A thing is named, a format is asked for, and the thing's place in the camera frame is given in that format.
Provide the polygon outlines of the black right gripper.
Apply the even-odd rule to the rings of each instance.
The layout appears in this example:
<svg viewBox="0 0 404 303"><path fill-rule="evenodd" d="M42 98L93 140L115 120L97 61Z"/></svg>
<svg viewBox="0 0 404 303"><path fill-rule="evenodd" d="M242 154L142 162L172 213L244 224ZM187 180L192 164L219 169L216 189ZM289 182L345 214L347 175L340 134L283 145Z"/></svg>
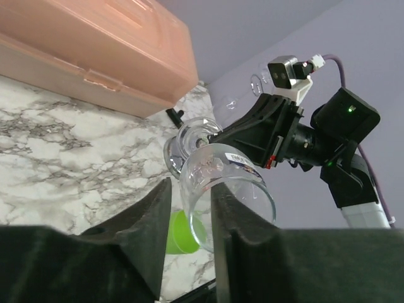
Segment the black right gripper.
<svg viewBox="0 0 404 303"><path fill-rule="evenodd" d="M309 170L316 139L314 130L300 123L303 116L304 109L296 102L263 93L244 116L209 135L208 142L232 146L258 167L270 169L291 160L293 167Z"/></svg>

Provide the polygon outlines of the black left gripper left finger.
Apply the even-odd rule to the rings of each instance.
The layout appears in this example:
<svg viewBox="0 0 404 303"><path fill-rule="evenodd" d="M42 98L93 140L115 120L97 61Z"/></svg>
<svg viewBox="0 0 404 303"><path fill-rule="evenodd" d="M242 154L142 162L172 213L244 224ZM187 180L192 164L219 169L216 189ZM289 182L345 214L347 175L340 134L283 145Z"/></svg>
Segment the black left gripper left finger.
<svg viewBox="0 0 404 303"><path fill-rule="evenodd" d="M155 302L171 201L167 178L80 235L46 226L2 226L1 301Z"/></svg>

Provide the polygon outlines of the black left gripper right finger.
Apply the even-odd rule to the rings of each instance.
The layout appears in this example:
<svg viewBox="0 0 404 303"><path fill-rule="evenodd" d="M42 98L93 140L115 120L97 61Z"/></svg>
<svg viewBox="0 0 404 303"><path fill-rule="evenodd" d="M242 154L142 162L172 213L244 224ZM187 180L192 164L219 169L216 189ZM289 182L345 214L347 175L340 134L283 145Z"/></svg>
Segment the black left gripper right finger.
<svg viewBox="0 0 404 303"><path fill-rule="evenodd" d="M211 190L218 302L402 302L400 229L279 229Z"/></svg>

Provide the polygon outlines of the tall clear wine glass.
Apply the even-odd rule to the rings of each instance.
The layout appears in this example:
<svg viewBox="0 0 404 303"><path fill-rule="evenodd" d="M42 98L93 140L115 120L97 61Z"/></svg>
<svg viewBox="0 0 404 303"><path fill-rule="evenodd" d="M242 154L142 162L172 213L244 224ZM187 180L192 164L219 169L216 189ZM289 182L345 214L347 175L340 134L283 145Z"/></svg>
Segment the tall clear wine glass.
<svg viewBox="0 0 404 303"><path fill-rule="evenodd" d="M266 221L276 219L274 199L251 160L230 145L208 141L220 131L213 119L197 117L176 136L183 159L179 185L184 213L194 240L210 253L215 198L234 198Z"/></svg>

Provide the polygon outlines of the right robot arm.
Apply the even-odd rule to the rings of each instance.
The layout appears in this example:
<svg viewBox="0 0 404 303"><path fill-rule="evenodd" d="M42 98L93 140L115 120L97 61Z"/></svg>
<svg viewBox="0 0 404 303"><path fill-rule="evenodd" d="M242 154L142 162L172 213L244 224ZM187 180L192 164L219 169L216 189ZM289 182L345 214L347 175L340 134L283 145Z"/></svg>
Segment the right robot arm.
<svg viewBox="0 0 404 303"><path fill-rule="evenodd" d="M263 93L247 114L210 143L233 146L251 162L270 169L283 161L305 172L320 167L335 205L351 228L390 228L376 180L363 156L361 141L379 124L378 111L346 88L340 88L300 123L304 109L281 95Z"/></svg>

